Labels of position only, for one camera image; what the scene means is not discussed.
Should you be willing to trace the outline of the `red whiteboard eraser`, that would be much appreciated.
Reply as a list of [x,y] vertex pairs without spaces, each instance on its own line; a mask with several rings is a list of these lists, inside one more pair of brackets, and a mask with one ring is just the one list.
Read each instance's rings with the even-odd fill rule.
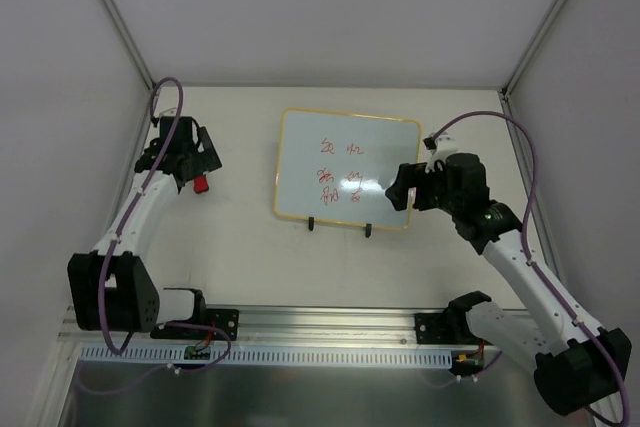
[[203,194],[209,191],[209,183],[205,175],[197,176],[193,180],[193,190],[196,194]]

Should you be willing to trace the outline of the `yellow framed whiteboard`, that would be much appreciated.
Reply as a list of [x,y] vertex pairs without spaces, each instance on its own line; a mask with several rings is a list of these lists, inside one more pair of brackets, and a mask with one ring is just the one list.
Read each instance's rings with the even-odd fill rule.
[[398,167],[418,160],[421,126],[411,119],[311,109],[281,117],[274,213],[401,231],[410,214],[385,191]]

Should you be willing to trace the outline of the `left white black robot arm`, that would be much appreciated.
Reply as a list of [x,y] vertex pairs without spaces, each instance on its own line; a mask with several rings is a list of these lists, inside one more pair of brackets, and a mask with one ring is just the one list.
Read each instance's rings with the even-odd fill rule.
[[182,189],[207,191],[207,174],[221,168],[207,129],[192,117],[164,116],[159,135],[134,165],[124,205],[88,253],[67,266],[75,317],[83,331],[149,333],[161,325],[187,338],[208,326],[203,293],[190,287],[156,286],[145,259],[166,209]]

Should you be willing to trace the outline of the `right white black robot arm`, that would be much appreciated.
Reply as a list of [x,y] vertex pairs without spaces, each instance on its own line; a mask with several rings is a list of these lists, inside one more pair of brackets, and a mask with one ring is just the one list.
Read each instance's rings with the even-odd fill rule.
[[469,343],[477,337],[498,347],[532,374],[540,396],[562,416],[619,394],[619,423],[628,423],[624,377],[630,339],[619,328],[604,328],[534,259],[523,223],[507,205],[491,199],[477,155],[455,153],[433,167],[404,163],[385,195],[398,211],[410,206],[413,195],[414,209],[449,214],[457,233],[500,273],[536,324],[520,323],[486,295],[473,292],[446,309],[453,340]]

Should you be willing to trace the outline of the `right aluminium frame post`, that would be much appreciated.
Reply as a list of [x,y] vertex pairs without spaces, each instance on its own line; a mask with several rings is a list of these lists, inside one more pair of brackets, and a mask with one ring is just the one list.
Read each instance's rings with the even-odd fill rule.
[[503,87],[500,89],[500,93],[505,99],[509,99],[512,93],[515,91],[521,78],[529,67],[529,64],[533,61],[534,57],[537,55],[537,52],[542,47],[543,42],[558,20],[560,14],[563,12],[564,7],[568,3],[568,1],[569,0],[551,1],[541,21],[534,30],[532,37],[526,44],[524,51],[520,55],[512,73],[508,77]]

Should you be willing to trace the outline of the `aluminium frame post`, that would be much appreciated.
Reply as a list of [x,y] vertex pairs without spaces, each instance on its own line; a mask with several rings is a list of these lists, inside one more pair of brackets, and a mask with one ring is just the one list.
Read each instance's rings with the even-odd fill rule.
[[115,0],[98,0],[102,6],[102,9],[106,13],[109,23],[113,27],[124,51],[134,66],[136,73],[141,79],[145,88],[151,91],[155,87],[155,81],[144,60],[142,53],[131,34],[130,29],[122,15]]
[[524,51],[520,55],[512,73],[508,77],[503,87],[500,89],[500,93],[505,99],[509,99],[512,93],[515,91],[521,78],[529,67],[529,64],[533,61],[534,57],[537,55],[537,52],[542,47],[543,42],[558,20],[560,14],[563,12],[564,7],[568,3],[568,1],[569,0],[551,1],[541,21],[534,30],[532,37],[526,44]]

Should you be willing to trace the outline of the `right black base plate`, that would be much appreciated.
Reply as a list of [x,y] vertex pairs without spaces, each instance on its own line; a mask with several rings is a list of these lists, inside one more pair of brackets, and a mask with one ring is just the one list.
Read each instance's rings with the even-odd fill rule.
[[480,338],[471,333],[463,314],[442,311],[416,313],[413,316],[419,345],[474,345]]

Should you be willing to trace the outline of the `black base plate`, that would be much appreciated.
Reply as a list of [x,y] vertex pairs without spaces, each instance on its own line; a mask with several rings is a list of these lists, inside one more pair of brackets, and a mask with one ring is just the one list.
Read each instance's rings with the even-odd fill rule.
[[220,333],[212,332],[206,326],[219,329],[234,342],[239,327],[239,311],[205,307],[197,310],[189,319],[171,320],[155,327],[150,337],[159,340],[200,341],[211,335],[213,340],[223,339]]
[[442,311],[416,313],[413,316],[419,345],[474,345],[480,338],[471,333],[463,314]]

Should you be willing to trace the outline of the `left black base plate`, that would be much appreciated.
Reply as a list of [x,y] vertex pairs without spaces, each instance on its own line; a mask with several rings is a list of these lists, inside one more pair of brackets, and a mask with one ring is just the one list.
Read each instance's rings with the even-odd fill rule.
[[205,307],[197,310],[189,319],[171,320],[155,327],[150,337],[159,340],[200,341],[211,335],[213,340],[223,339],[220,333],[212,332],[206,326],[219,329],[234,342],[239,327],[239,311]]

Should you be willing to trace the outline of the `aluminium mounting rail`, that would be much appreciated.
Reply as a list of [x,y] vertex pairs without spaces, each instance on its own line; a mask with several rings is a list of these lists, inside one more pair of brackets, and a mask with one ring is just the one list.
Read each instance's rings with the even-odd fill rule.
[[226,305],[238,312],[237,346],[395,348],[417,345],[419,308],[343,308]]

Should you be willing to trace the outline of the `left aluminium frame post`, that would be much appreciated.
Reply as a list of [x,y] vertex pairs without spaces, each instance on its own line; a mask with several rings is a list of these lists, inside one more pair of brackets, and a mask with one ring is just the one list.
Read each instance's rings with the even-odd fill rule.
[[113,27],[124,51],[134,66],[136,73],[141,79],[145,88],[151,91],[155,87],[155,81],[144,60],[142,53],[131,34],[130,29],[122,15],[115,0],[98,0],[102,6],[102,9],[106,13],[109,23]]

